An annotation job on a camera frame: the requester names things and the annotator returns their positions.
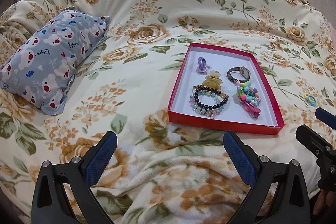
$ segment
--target metal bolt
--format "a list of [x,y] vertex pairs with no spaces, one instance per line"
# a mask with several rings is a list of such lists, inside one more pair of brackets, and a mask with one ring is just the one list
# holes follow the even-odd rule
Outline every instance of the metal bolt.
[[260,160],[262,162],[268,162],[269,161],[269,158],[267,156],[260,156]]
[[292,160],[293,165],[298,166],[300,163],[298,160]]
[[73,163],[78,163],[78,162],[81,161],[81,159],[82,159],[82,158],[81,158],[80,156],[76,156],[76,157],[73,157],[73,158],[72,158],[72,162],[73,162]]
[[42,163],[42,166],[47,167],[47,166],[49,166],[49,164],[50,164],[50,161],[46,160]]

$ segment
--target wristwatch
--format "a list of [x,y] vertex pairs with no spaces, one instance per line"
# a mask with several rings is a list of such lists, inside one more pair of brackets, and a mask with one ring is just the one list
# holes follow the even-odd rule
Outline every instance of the wristwatch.
[[[238,80],[236,78],[233,78],[231,76],[231,72],[233,72],[233,71],[238,71],[241,74],[241,76],[244,77],[245,79],[244,80]],[[229,79],[229,81],[232,82],[232,83],[234,83],[234,84],[237,81],[239,81],[240,83],[245,83],[248,80],[250,80],[251,72],[247,68],[245,68],[245,67],[234,67],[234,68],[229,69],[229,71],[227,72],[226,76]]]

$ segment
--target blue ring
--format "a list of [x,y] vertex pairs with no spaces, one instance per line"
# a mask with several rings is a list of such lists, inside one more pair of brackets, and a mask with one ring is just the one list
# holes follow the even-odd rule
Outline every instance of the blue ring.
[[311,106],[316,106],[316,99],[313,95],[308,95],[307,101],[308,101],[308,104],[310,104]]

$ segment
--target floral blanket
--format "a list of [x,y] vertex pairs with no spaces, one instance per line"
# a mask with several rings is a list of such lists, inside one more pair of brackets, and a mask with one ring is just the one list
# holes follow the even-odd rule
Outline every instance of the floral blanket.
[[78,68],[62,114],[46,116],[0,90],[0,182],[18,207],[29,210],[44,160],[68,162],[113,130],[118,148],[92,191],[115,223],[226,223],[249,187],[223,148],[223,131],[168,121],[190,42],[255,56],[286,125],[276,136],[239,136],[273,161],[298,159],[316,193],[319,168],[295,131],[306,124],[336,148],[335,133],[314,115],[317,107],[335,112],[336,52],[321,13],[306,0],[23,0],[0,17],[1,63],[68,6],[110,16],[108,35]]

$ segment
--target pillow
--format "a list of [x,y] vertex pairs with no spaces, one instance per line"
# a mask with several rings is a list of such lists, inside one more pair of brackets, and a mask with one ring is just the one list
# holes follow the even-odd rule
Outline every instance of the pillow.
[[61,12],[0,67],[1,87],[48,115],[63,112],[76,67],[98,46],[109,21],[73,9]]

